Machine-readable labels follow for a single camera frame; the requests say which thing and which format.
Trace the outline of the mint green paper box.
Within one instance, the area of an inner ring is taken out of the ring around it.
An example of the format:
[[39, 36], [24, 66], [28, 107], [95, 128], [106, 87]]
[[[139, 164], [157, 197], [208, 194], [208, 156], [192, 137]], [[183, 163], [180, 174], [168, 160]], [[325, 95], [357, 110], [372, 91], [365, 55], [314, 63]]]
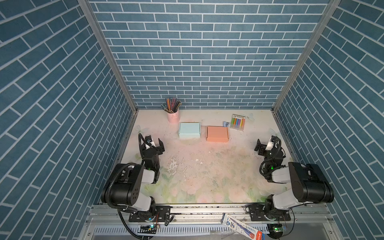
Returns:
[[179, 125], [179, 138], [181, 139], [195, 139], [201, 136], [201, 123], [188, 122], [180, 123]]

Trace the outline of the pink paper box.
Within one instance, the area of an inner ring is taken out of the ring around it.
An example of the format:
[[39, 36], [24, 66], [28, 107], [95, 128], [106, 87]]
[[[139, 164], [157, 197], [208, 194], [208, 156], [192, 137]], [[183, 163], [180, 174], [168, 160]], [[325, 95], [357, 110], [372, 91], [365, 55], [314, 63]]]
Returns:
[[227, 127], [207, 126], [207, 141], [215, 143], [227, 143], [229, 131]]

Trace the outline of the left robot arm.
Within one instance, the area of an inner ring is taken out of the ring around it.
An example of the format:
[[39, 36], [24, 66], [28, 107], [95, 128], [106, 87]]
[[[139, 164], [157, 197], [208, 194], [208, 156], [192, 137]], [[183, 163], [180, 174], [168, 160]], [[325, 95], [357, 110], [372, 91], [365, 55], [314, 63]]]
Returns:
[[139, 138], [140, 164], [117, 164], [101, 193], [101, 201], [110, 208], [125, 213], [139, 213], [149, 218], [156, 214], [156, 202], [153, 197], [141, 193], [142, 184], [156, 184], [160, 175], [159, 156], [165, 151], [159, 140], [156, 145], [152, 136]]

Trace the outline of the white red toothpaste box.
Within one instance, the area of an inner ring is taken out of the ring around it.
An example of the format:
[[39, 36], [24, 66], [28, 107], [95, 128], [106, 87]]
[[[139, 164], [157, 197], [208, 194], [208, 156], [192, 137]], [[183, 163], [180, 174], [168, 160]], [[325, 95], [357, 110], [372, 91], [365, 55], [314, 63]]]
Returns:
[[264, 240], [265, 235], [263, 232], [248, 226], [247, 224], [235, 219], [234, 217], [224, 214], [222, 218], [222, 224], [232, 231], [247, 237], [250, 240]]

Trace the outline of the clear case of markers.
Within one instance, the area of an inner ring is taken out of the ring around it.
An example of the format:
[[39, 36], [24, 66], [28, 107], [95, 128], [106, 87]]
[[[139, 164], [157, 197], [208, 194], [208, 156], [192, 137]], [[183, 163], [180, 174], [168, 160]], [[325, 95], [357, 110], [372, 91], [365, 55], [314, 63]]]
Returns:
[[245, 121], [245, 116], [233, 114], [230, 122], [230, 128], [238, 131], [243, 131], [245, 127]]

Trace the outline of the pink pencil cup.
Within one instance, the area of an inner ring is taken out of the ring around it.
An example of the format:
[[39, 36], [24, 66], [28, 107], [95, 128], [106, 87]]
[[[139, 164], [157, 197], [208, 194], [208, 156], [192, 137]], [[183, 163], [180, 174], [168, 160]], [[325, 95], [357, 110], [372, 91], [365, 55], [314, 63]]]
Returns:
[[168, 121], [170, 124], [176, 124], [180, 121], [180, 111], [174, 113], [167, 113]]

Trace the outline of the bundle of coloured pencils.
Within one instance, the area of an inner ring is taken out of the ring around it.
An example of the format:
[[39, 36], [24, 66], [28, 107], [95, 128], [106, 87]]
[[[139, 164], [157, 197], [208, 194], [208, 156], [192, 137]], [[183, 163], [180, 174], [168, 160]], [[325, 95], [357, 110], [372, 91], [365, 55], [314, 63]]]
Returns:
[[169, 114], [175, 114], [181, 105], [182, 102], [177, 98], [166, 98], [166, 102], [161, 104], [161, 108]]

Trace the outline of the left green circuit board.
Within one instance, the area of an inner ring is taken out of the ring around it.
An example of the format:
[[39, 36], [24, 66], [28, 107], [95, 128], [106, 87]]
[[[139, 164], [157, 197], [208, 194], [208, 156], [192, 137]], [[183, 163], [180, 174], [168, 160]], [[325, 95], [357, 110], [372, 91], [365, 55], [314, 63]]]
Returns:
[[157, 226], [156, 225], [140, 225], [140, 228], [138, 230], [139, 234], [156, 234], [157, 233]]

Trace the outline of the green circuit board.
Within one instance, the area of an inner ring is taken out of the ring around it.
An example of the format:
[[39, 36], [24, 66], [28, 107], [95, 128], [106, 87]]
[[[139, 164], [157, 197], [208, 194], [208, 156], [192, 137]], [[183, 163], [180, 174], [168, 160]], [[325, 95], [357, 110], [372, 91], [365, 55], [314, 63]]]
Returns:
[[156, 225], [140, 225], [140, 228], [138, 230], [139, 234], [156, 234], [157, 233], [157, 226]]
[[284, 234], [284, 227], [282, 224], [267, 224], [268, 233], [267, 235], [271, 239], [279, 240]]

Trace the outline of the right green circuit board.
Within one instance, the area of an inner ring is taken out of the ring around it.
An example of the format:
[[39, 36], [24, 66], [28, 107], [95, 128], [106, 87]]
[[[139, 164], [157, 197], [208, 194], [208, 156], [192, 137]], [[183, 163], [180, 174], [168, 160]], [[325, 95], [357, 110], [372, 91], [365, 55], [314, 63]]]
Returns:
[[271, 239], [279, 240], [284, 234], [284, 227], [282, 224], [267, 224], [268, 233], [267, 235]]

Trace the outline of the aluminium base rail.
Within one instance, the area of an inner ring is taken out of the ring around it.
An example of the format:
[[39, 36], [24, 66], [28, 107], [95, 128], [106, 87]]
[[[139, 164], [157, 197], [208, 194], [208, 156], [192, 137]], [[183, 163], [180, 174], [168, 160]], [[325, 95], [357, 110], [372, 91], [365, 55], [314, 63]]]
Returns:
[[[81, 240], [96, 237], [130, 236], [130, 229], [141, 239], [153, 240], [171, 237], [218, 235], [223, 240], [238, 237], [239, 234], [222, 224], [224, 214], [253, 227], [267, 237], [267, 224], [282, 224], [285, 231], [282, 240], [298, 238], [299, 240], [340, 240], [335, 218], [331, 216], [324, 204], [307, 205], [293, 208], [284, 219], [267, 220], [261, 204], [161, 204], [160, 212], [150, 222], [139, 217], [123, 214], [122, 223], [116, 210], [107, 205], [94, 205], [80, 234]], [[140, 225], [156, 225], [156, 234], [139, 234]]]

